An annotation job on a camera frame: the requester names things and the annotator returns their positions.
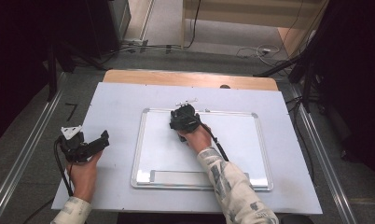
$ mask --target white board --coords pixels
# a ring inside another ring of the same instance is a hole
[[[196,153],[170,129],[171,109],[143,112],[132,170],[135,188],[213,189]],[[250,179],[255,190],[271,190],[270,169],[255,113],[196,111],[224,148],[230,161]]]

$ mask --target person's right hand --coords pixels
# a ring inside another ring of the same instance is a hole
[[[207,131],[205,131],[205,129],[201,125],[193,133],[186,133],[181,131],[179,131],[178,133],[187,139],[187,144],[198,154],[207,147],[211,146],[211,135]]]
[[[94,195],[95,181],[97,180],[97,161],[101,158],[102,154],[102,151],[98,152],[87,162],[67,163],[66,168],[75,187],[74,196],[87,203],[91,203],[92,196]]]

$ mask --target wrist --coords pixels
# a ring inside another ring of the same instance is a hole
[[[204,151],[205,149],[208,149],[209,147],[212,147],[212,146],[210,145],[210,146],[207,146],[207,147],[196,147],[196,148],[194,148],[194,150],[197,152],[197,154],[199,154],[202,151]]]
[[[200,153],[202,153],[203,151],[206,151],[206,150],[212,150],[212,149],[214,149],[212,146],[208,146],[208,147],[205,147],[205,148],[203,148],[203,149],[201,149],[201,150],[196,150],[196,152],[197,152],[197,154],[200,154]]]
[[[74,197],[81,199],[87,203],[91,203],[93,194],[94,190],[90,189],[75,189],[74,191]]]

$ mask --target black handheld device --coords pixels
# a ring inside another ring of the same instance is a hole
[[[182,105],[176,110],[171,111],[170,128],[176,131],[194,132],[201,125],[200,115],[195,113],[192,105]],[[178,135],[181,142],[186,138]]]
[[[88,158],[109,146],[109,134],[107,130],[101,134],[100,138],[88,144],[84,142],[83,132],[75,134],[69,140],[64,135],[61,135],[60,138],[60,148],[65,158],[70,162],[85,162]]]

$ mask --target metal rail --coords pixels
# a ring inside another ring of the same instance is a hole
[[[13,194],[13,191],[17,187],[19,180],[22,176],[22,173],[25,170],[28,162],[33,155],[36,145],[42,136],[48,122],[53,114],[54,109],[56,108],[64,90],[65,83],[67,81],[67,76],[65,73],[62,73],[59,77],[59,90],[56,92],[56,95],[53,97],[53,100],[48,102],[42,111],[36,125],[34,126],[33,130],[31,131],[30,136],[28,137],[27,141],[25,142],[22,150],[19,154],[19,157],[15,160],[12,168],[10,169],[7,178],[0,186],[0,218],[2,213],[4,212],[7,203],[10,197]]]
[[[297,85],[292,85],[292,92],[294,97],[301,96],[300,89]],[[355,219],[354,212],[348,202],[347,196],[344,193],[333,165],[329,157],[327,156],[326,149],[324,147],[324,144],[322,143],[318,131],[315,128],[311,114],[307,114],[304,107],[301,106],[300,115],[312,141],[313,150],[315,151],[315,154],[324,172],[326,182],[330,188],[335,204],[339,209],[342,222],[344,224],[356,224],[357,221]]]

